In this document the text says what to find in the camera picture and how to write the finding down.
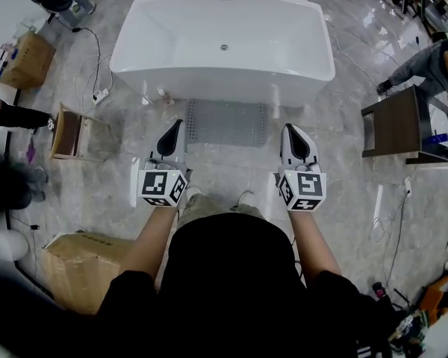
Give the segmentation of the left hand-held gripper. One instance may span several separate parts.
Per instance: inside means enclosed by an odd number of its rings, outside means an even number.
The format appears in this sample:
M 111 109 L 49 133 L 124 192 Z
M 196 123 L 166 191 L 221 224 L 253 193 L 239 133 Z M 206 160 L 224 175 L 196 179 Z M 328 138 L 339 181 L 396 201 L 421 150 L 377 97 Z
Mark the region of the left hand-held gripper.
M 191 170 L 184 160 L 187 137 L 182 122 L 175 121 L 158 140 L 158 153 L 151 153 L 138 171 L 137 197 L 151 206 L 177 207 L 187 189 Z

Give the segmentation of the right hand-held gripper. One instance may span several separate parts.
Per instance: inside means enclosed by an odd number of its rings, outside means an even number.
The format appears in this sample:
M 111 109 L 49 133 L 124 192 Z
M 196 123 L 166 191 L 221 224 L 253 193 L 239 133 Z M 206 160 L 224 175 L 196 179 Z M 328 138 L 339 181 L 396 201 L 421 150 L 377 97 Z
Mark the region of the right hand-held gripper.
M 287 123 L 281 132 L 280 155 L 276 186 L 287 211 L 315 211 L 326 199 L 326 173 L 315 142 L 303 129 Z

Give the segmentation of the grey perforated bath mat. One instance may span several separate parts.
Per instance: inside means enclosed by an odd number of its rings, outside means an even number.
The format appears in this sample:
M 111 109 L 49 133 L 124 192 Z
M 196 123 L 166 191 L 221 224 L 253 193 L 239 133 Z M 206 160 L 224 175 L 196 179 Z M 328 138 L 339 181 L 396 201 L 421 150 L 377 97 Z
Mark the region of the grey perforated bath mat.
M 267 141 L 268 106 L 191 100 L 186 105 L 185 122 L 189 144 L 261 148 Z

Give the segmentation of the person's left forearm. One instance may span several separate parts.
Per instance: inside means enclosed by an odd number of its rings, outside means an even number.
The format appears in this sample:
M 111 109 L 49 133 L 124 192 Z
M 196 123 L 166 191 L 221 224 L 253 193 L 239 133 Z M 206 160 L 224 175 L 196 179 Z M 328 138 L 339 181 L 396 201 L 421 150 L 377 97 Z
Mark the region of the person's left forearm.
M 119 273 L 139 271 L 155 280 L 164 257 L 167 241 L 178 209 L 156 207 L 125 255 Z

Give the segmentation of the person's right forearm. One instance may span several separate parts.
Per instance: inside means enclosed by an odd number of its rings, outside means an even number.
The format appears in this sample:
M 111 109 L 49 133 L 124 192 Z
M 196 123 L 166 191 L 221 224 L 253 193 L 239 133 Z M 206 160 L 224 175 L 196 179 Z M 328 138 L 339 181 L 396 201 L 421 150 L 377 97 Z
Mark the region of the person's right forearm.
M 310 212 L 289 211 L 305 284 L 310 287 L 317 276 L 328 271 L 341 275 L 334 254 Z

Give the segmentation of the grey marble tile floor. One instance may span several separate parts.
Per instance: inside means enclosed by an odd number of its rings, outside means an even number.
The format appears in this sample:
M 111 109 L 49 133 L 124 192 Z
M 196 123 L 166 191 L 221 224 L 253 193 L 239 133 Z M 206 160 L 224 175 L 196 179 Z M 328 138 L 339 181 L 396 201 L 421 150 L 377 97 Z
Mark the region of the grey marble tile floor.
M 192 144 L 187 164 L 191 182 L 223 204 L 247 189 L 258 198 L 264 217 L 284 231 L 290 222 L 274 184 L 280 162 L 283 125 L 301 126 L 316 142 L 328 175 L 328 196 L 314 217 L 343 274 L 362 292 L 386 281 L 409 298 L 437 280 L 448 260 L 448 165 L 409 166 L 403 155 L 363 158 L 370 125 L 361 110 L 376 99 L 375 85 L 397 65 L 427 46 L 423 26 L 400 19 L 384 0 L 310 0 L 324 12 L 331 34 L 336 75 L 316 100 L 300 108 L 269 113 L 267 141 L 261 148 Z M 14 133 L 10 158 L 25 162 L 34 140 L 34 163 L 49 175 L 46 199 L 15 212 L 12 226 L 31 249 L 19 267 L 43 279 L 36 258 L 56 234 L 88 230 L 133 239 L 150 208 L 129 203 L 131 159 L 147 154 L 155 135 L 185 113 L 185 103 L 145 106 L 120 79 L 101 67 L 100 83 L 111 96 L 93 115 L 111 127 L 93 127 L 90 152 L 104 162 L 50 160 L 52 137 Z M 411 196 L 404 179 L 411 178 Z

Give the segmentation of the person's camouflage trousers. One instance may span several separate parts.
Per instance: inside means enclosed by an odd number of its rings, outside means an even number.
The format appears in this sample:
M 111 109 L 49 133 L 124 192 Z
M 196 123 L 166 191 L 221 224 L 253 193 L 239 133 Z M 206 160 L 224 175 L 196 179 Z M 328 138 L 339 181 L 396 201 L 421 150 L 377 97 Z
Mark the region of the person's camouflage trousers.
M 225 209 L 216 200 L 202 193 L 196 193 L 188 199 L 178 220 L 177 230 L 192 221 L 224 213 L 241 213 L 264 219 L 257 207 L 239 203 L 231 208 Z

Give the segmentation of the dark wooden vanity cabinet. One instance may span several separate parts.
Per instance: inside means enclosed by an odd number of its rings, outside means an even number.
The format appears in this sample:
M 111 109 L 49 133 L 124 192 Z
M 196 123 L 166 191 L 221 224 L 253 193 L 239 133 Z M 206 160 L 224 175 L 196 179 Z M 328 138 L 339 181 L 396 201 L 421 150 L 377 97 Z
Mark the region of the dark wooden vanity cabinet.
M 448 163 L 448 142 L 428 145 L 432 136 L 429 104 L 442 109 L 448 117 L 448 105 L 427 95 L 419 87 L 409 87 L 361 111 L 373 117 L 374 147 L 362 151 L 363 157 L 415 153 L 407 165 Z

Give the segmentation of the wooden chair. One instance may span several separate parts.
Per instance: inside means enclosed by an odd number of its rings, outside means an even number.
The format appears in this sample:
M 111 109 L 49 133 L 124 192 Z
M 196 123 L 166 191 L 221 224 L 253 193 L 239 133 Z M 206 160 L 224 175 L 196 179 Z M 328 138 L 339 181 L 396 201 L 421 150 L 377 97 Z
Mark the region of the wooden chair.
M 101 119 L 73 110 L 62 102 L 59 103 L 49 159 L 104 162 L 104 159 L 88 157 L 81 151 L 82 132 L 85 126 L 91 122 L 95 122 L 106 128 L 109 133 L 111 132 L 110 125 Z

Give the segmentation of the white bathtub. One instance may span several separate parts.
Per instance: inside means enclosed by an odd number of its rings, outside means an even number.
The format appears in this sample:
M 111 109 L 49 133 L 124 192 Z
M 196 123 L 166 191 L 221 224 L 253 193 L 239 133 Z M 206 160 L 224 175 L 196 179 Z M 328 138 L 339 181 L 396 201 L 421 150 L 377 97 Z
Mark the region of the white bathtub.
M 110 68 L 153 101 L 287 107 L 335 77 L 323 11 L 305 0 L 135 0 Z

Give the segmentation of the white vanity sink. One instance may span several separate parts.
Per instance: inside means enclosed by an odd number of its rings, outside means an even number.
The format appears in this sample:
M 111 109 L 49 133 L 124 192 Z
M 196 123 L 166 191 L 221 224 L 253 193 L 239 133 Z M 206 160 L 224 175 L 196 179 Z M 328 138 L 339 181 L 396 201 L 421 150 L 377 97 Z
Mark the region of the white vanity sink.
M 442 109 L 429 104 L 429 117 L 432 135 L 446 134 L 448 136 L 448 117 Z

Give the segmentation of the person's black shirt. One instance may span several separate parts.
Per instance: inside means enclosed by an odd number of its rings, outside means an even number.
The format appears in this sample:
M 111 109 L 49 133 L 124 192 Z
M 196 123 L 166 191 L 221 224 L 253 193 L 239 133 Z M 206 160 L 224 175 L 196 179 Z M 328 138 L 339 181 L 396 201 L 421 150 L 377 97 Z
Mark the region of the person's black shirt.
M 96 320 L 105 358 L 357 358 L 378 339 L 377 312 L 342 274 L 307 287 L 295 237 L 224 213 L 170 231 L 155 280 L 119 273 Z

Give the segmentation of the large cardboard box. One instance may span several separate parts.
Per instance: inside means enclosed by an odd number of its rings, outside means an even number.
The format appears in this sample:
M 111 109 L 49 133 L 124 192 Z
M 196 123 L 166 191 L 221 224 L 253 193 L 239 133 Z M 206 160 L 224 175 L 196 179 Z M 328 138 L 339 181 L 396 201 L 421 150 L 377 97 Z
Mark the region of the large cardboard box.
M 82 230 L 57 235 L 42 253 L 43 272 L 55 301 L 82 315 L 96 314 L 132 244 Z

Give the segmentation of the small cardboard box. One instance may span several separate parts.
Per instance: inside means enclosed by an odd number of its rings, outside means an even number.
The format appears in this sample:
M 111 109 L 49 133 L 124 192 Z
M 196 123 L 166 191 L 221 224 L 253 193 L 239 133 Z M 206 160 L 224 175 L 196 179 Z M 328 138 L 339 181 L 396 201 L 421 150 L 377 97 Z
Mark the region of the small cardboard box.
M 18 90 L 41 87 L 55 52 L 41 36 L 23 34 L 0 65 L 0 83 Z

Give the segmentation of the pile of recording equipment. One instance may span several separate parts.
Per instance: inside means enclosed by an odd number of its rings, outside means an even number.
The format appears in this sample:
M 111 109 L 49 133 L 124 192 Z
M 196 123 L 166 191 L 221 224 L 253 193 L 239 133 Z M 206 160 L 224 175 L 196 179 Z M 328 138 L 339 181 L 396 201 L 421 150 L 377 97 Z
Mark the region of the pile of recording equipment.
M 377 299 L 379 336 L 371 346 L 371 358 L 420 358 L 429 328 L 448 313 L 448 274 L 424 287 L 414 304 L 396 289 L 404 307 L 390 299 L 382 283 L 374 283 L 372 289 Z

